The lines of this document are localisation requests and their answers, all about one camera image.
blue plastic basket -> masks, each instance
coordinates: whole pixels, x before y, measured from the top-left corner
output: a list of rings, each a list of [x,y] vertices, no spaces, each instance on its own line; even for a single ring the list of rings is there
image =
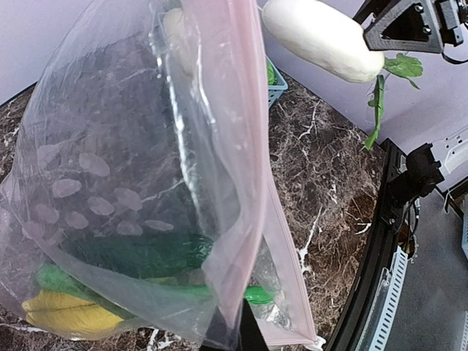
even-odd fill
[[[275,81],[276,84],[274,86],[268,86],[268,108],[272,106],[272,104],[283,94],[283,92],[287,89],[286,80],[284,80],[283,76],[279,73],[278,69],[275,67],[273,62],[270,59],[266,58],[268,62],[271,63],[273,67],[273,71],[275,72]]]

brown marble surface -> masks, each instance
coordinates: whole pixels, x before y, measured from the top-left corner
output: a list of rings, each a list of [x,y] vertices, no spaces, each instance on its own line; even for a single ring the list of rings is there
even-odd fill
[[[294,80],[270,112],[273,175],[295,245],[302,249],[317,221],[304,272],[317,332],[328,339],[358,269],[371,222],[383,152],[363,147],[365,135],[326,102]],[[0,107],[0,181],[13,160],[18,124],[31,90]],[[1,351],[147,350],[152,330],[141,328],[104,341],[66,341],[24,329],[0,307]],[[159,332],[165,350],[197,345]],[[285,347],[302,350],[302,347]]]

green cucumber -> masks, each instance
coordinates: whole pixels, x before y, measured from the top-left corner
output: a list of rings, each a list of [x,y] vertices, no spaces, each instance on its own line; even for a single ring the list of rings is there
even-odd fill
[[[213,241],[194,233],[145,233],[141,236],[86,236],[67,239],[61,248],[96,267],[132,278],[165,278],[198,269]]]

white vegetable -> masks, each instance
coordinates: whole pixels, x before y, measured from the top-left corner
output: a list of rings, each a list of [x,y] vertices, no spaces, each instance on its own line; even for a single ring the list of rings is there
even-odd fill
[[[383,68],[383,53],[367,48],[359,23],[327,4],[269,0],[262,14],[286,49],[348,82],[369,82]]]

plastic bag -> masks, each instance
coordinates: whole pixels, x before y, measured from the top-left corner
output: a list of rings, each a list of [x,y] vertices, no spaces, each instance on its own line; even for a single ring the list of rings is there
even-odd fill
[[[254,1],[92,2],[0,188],[0,302],[67,338],[155,325],[232,349],[245,297],[270,344],[316,341],[267,124]]]

